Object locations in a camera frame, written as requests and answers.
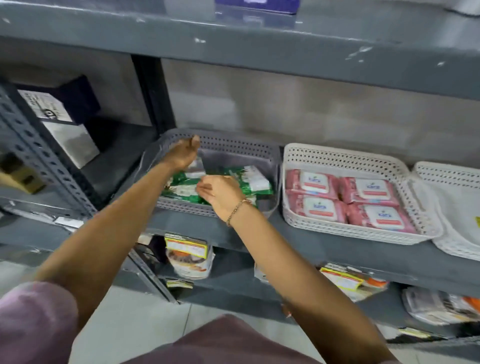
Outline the person's left hand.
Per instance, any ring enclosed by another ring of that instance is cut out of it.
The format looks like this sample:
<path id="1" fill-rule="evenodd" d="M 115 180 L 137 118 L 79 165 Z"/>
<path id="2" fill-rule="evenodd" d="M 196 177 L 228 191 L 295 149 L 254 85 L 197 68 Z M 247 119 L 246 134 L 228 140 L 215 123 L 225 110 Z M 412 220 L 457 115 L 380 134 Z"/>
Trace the person's left hand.
<path id="1" fill-rule="evenodd" d="M 190 149 L 190 138 L 174 144 L 161 159 L 160 164 L 173 173 L 186 170 L 197 158 L 198 151 Z"/>

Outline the dark pouch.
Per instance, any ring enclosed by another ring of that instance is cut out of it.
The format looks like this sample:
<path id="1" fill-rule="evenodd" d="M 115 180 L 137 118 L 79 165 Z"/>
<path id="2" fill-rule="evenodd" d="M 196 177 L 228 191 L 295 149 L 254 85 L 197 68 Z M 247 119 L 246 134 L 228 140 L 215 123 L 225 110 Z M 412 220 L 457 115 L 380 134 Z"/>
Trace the dark pouch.
<path id="1" fill-rule="evenodd" d="M 152 264 L 166 264 L 166 242 L 164 236 L 141 234 L 134 247 L 135 251 Z"/>

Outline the white perforated plastic basket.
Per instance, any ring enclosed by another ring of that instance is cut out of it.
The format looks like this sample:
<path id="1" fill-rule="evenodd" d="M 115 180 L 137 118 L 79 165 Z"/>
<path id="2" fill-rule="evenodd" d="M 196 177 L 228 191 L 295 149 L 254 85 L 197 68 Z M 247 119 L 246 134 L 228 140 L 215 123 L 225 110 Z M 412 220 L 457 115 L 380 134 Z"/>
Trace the white perforated plastic basket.
<path id="1" fill-rule="evenodd" d="M 290 169 L 328 173 L 338 177 L 373 177 L 389 181 L 394 186 L 401 206 L 417 233 L 355 226 L 295 214 L 290 208 L 286 193 L 286 175 L 287 170 Z M 445 231 L 435 210 L 434 193 L 402 161 L 392 156 L 304 143 L 289 143 L 284 149 L 281 176 L 283 218 L 292 227 L 403 246 L 412 246 L 439 238 Z"/>
<path id="2" fill-rule="evenodd" d="M 413 173 L 428 186 L 443 234 L 442 252 L 480 262 L 480 168 L 419 161 Z"/>

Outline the black box with white label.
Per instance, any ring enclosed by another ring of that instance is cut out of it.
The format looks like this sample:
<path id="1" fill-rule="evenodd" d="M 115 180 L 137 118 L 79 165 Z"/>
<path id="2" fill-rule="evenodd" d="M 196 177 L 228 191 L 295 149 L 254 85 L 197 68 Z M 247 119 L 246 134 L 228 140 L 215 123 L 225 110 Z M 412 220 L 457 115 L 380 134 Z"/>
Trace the black box with white label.
<path id="1" fill-rule="evenodd" d="M 85 75 L 59 86 L 15 84 L 37 118 L 63 125 L 83 125 L 100 111 L 100 103 Z"/>

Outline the grey metal shelving rack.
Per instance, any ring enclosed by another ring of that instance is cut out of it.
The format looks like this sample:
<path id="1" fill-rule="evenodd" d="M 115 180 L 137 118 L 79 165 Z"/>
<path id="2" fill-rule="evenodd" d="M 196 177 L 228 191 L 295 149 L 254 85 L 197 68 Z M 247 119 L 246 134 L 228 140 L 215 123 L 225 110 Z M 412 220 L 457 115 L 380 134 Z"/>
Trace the grey metal shelving rack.
<path id="1" fill-rule="evenodd" d="M 87 76 L 105 152 L 77 169 L 14 83 Z M 91 216 L 167 130 L 480 167 L 480 20 L 434 5 L 306 0 L 296 16 L 214 0 L 0 0 L 0 145 Z"/>

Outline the gold yellow box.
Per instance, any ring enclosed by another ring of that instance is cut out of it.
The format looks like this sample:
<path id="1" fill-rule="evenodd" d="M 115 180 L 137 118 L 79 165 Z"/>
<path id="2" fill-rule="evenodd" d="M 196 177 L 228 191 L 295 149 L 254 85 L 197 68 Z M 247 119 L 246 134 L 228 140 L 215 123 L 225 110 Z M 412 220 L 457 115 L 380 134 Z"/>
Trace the gold yellow box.
<path id="1" fill-rule="evenodd" d="M 13 153 L 0 153 L 0 185 L 33 195 L 46 187 L 45 182 Z"/>

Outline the blue box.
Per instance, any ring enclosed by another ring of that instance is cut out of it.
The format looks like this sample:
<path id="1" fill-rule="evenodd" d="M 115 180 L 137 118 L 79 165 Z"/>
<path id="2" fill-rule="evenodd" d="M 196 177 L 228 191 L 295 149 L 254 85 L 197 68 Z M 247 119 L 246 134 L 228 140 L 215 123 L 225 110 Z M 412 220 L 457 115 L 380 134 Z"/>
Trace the blue box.
<path id="1" fill-rule="evenodd" d="M 270 13 L 296 15 L 301 0 L 214 0 L 216 4 Z"/>

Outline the flat yellow label packet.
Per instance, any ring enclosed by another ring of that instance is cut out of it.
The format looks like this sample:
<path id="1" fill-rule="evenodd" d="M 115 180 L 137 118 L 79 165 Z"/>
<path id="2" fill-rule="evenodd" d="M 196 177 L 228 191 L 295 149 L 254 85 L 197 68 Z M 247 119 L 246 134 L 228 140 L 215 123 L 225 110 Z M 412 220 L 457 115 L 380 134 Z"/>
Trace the flat yellow label packet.
<path id="1" fill-rule="evenodd" d="M 400 327 L 397 329 L 399 336 L 403 339 L 407 339 L 415 342 L 438 342 L 446 341 L 448 337 L 443 335 L 438 335 L 429 331 L 418 330 L 411 327 Z"/>

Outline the green white wipes packet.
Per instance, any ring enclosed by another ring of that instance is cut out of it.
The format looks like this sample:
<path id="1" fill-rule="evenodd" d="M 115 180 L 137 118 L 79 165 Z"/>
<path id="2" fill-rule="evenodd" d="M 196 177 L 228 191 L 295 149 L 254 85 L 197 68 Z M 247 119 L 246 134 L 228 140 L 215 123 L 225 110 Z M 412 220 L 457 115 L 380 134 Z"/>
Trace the green white wipes packet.
<path id="1" fill-rule="evenodd" d="M 274 194 L 270 181 L 255 166 L 225 167 L 222 173 L 235 178 L 245 196 Z"/>
<path id="2" fill-rule="evenodd" d="M 200 179 L 206 175 L 204 170 L 200 171 L 181 171 L 174 174 L 166 183 L 165 187 L 181 185 L 197 185 Z"/>
<path id="3" fill-rule="evenodd" d="M 208 205 L 196 191 L 196 186 L 201 179 L 178 179 L 171 177 L 166 183 L 161 196 L 194 204 Z"/>

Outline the person's right hand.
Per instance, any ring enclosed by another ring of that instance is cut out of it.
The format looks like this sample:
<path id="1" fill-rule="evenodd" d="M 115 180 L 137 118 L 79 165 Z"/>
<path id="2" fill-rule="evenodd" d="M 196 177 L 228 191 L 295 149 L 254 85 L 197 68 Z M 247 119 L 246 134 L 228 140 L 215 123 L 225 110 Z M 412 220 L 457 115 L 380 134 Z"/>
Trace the person's right hand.
<path id="1" fill-rule="evenodd" d="M 238 181 L 226 175 L 205 175 L 201 179 L 211 179 L 211 206 L 216 215 L 229 225 L 237 210 L 249 203 Z"/>

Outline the person's right forearm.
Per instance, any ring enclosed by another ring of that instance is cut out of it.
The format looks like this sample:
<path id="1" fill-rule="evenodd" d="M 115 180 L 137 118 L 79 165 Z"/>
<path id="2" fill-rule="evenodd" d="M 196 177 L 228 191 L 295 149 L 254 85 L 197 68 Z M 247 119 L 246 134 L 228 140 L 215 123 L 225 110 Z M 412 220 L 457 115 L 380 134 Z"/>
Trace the person's right forearm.
<path id="1" fill-rule="evenodd" d="M 250 203 L 230 224 L 327 364 L 393 364 L 375 324 Z"/>

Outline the pink wipes packet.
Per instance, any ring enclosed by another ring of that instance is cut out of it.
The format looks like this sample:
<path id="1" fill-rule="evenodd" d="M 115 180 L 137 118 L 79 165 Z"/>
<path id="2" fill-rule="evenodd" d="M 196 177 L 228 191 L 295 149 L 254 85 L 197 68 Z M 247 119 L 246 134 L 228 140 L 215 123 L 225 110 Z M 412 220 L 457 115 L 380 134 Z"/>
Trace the pink wipes packet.
<path id="1" fill-rule="evenodd" d="M 347 205 L 400 207 L 394 186 L 385 179 L 340 177 L 338 188 L 342 201 Z"/>
<path id="2" fill-rule="evenodd" d="M 346 206 L 351 225 L 416 234 L 409 216 L 399 207 L 378 204 L 352 203 Z"/>
<path id="3" fill-rule="evenodd" d="M 311 196 L 339 200 L 339 179 L 328 173 L 288 169 L 284 187 L 288 196 Z"/>
<path id="4" fill-rule="evenodd" d="M 286 193 L 285 198 L 288 209 L 298 216 L 327 222 L 348 223 L 346 204 L 338 199 L 302 193 Z"/>

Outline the silver white box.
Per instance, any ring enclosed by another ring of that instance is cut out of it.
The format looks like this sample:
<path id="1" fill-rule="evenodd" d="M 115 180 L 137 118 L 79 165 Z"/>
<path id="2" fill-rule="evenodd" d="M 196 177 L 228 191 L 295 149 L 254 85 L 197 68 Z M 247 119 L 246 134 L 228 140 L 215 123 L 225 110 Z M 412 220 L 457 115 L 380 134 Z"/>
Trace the silver white box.
<path id="1" fill-rule="evenodd" d="M 85 167 L 100 154 L 99 148 L 84 125 L 67 125 L 48 121 L 42 123 L 76 168 Z"/>

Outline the white pouch with yellow label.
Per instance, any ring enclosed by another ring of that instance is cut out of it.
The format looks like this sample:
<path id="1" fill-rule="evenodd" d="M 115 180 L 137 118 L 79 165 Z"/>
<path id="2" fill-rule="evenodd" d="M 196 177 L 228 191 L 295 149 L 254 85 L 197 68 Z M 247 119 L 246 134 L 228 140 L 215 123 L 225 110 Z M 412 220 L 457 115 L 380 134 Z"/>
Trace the white pouch with yellow label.
<path id="1" fill-rule="evenodd" d="M 325 262 L 316 267 L 328 280 L 337 286 L 353 302 L 360 302 L 382 293 L 389 288 L 390 282 L 374 278 L 357 268 Z"/>
<path id="2" fill-rule="evenodd" d="M 204 240 L 166 233 L 165 255 L 175 273 L 190 281 L 207 279 L 213 267 L 215 252 Z"/>

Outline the person's left forearm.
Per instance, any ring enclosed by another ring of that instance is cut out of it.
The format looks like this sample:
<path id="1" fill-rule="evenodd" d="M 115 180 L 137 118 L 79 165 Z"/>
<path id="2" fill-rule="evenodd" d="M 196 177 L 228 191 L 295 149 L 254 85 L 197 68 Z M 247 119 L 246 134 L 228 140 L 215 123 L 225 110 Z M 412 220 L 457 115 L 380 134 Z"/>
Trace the person's left forearm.
<path id="1" fill-rule="evenodd" d="M 92 317 L 147 226 L 173 174 L 190 162 L 165 157 L 116 201 L 95 214 L 54 251 L 34 280 L 52 282 L 75 298 L 77 331 Z"/>

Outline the grey perforated plastic basket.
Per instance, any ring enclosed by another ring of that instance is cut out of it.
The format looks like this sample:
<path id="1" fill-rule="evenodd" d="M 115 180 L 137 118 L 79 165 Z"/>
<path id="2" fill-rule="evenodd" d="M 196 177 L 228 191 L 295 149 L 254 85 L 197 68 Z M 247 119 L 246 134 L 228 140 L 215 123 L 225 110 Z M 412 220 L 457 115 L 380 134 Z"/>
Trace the grey perforated plastic basket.
<path id="1" fill-rule="evenodd" d="M 139 181 L 160 159 L 169 148 L 183 138 L 200 137 L 198 155 L 207 172 L 220 172 L 222 169 L 244 170 L 248 166 L 255 166 L 269 181 L 273 193 L 267 197 L 260 197 L 257 191 L 256 206 L 267 217 L 279 206 L 281 196 L 281 153 L 280 147 L 273 143 L 259 141 L 253 137 L 243 136 L 225 131 L 199 130 L 190 128 L 175 128 L 166 131 L 162 136 L 143 152 L 137 170 L 131 176 L 134 184 Z"/>

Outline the mauve shirt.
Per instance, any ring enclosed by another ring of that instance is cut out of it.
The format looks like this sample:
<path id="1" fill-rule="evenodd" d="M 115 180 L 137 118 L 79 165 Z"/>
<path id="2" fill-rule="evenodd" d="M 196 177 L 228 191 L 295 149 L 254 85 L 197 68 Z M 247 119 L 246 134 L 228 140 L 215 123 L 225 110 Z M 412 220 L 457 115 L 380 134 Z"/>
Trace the mauve shirt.
<path id="1" fill-rule="evenodd" d="M 0 299 L 0 364 L 68 364 L 78 308 L 66 289 L 26 282 Z M 320 364 L 231 314 L 121 364 Z"/>

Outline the white orange pouch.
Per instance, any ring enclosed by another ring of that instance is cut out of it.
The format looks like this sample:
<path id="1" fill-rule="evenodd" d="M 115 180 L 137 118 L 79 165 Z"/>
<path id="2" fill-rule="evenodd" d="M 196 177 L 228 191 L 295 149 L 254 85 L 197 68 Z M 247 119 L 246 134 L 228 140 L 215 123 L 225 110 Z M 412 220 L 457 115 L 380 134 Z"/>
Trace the white orange pouch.
<path id="1" fill-rule="evenodd" d="M 480 322 L 480 299 L 421 287 L 408 287 L 401 298 L 415 319 L 434 326 Z"/>

